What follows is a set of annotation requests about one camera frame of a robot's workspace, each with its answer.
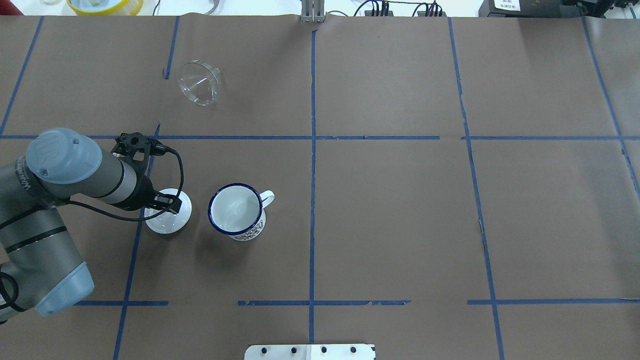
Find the red object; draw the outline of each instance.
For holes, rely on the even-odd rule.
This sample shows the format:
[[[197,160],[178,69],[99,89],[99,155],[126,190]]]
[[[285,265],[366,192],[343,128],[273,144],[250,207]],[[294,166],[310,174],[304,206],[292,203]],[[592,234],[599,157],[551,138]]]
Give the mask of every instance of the red object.
[[[0,15],[24,15],[9,0],[0,0]]]

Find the light blue joint cap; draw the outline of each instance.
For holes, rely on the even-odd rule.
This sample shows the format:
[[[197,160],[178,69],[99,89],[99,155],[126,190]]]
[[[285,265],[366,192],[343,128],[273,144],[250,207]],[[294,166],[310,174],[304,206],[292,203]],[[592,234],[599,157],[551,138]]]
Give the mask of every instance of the light blue joint cap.
[[[53,184],[74,184],[93,175],[102,163],[102,149],[93,139],[71,129],[55,127],[27,148],[27,166]]]
[[[78,265],[35,306],[42,316],[49,316],[79,302],[93,292],[95,285],[86,267]]]

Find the blue mug rim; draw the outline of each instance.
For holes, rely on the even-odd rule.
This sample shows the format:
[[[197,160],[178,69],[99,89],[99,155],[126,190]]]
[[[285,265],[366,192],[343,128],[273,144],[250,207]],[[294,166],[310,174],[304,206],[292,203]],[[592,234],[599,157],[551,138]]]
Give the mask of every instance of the blue mug rim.
[[[253,221],[253,223],[251,225],[249,225],[249,227],[247,227],[246,229],[240,230],[240,231],[226,231],[220,228],[220,226],[216,225],[216,222],[213,221],[213,216],[211,215],[211,206],[213,205],[213,200],[216,198],[216,196],[218,196],[220,194],[220,192],[226,188],[230,188],[232,186],[242,186],[244,188],[247,188],[249,190],[251,190],[255,196],[258,198],[258,203],[260,204],[260,209],[258,211],[258,217],[255,218],[255,220]],[[260,194],[258,193],[258,191],[256,189],[254,189],[252,186],[244,184],[244,183],[232,183],[232,184],[228,184],[225,185],[223,187],[220,188],[220,190],[218,190],[212,197],[211,200],[209,201],[209,207],[207,209],[207,214],[209,215],[209,222],[211,223],[211,225],[215,228],[215,230],[218,230],[219,232],[225,234],[225,235],[240,235],[243,233],[246,233],[247,231],[249,231],[252,227],[255,226],[255,224],[258,224],[258,221],[260,220],[260,217],[262,216],[262,198],[260,197]]]

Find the mug handle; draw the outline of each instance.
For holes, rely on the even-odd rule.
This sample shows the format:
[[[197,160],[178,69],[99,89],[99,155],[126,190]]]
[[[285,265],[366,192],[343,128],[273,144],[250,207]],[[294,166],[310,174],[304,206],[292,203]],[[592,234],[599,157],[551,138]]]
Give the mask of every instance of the mug handle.
[[[275,199],[276,195],[273,195],[271,190],[267,190],[264,193],[260,194],[260,199],[262,199],[262,208],[266,208],[271,204],[273,199]]]

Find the clear glass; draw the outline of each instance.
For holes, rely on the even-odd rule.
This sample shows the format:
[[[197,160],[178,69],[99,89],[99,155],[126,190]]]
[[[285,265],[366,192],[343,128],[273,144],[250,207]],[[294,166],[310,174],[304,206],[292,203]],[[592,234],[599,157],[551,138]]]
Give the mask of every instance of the clear glass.
[[[211,105],[222,91],[220,69],[200,60],[189,61],[180,68],[178,85],[189,100],[202,106]]]

